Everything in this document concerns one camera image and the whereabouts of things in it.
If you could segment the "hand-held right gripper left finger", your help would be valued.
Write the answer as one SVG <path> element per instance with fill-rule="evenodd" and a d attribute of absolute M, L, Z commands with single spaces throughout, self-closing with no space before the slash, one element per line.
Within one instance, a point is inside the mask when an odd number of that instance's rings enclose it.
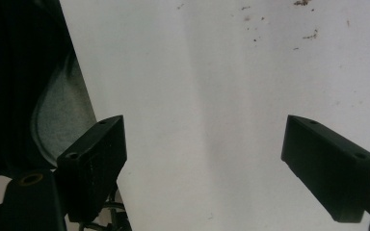
<path fill-rule="evenodd" d="M 97 122 L 57 159 L 56 180 L 70 221 L 98 216 L 126 160 L 122 115 Z"/>

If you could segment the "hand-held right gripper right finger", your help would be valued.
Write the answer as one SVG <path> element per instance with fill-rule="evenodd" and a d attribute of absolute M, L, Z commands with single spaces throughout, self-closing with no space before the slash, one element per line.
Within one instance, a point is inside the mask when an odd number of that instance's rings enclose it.
<path fill-rule="evenodd" d="M 325 125 L 287 118 L 281 160 L 331 217 L 358 223 L 370 214 L 370 152 Z"/>

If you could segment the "white paper sheet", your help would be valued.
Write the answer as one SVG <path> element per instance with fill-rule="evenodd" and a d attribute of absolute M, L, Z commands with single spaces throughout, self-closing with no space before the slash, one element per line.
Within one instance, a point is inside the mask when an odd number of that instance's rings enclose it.
<path fill-rule="evenodd" d="M 369 231 L 281 150 L 293 115 L 370 151 L 370 0 L 0 0 L 0 174 L 116 115 L 133 231 Z"/>

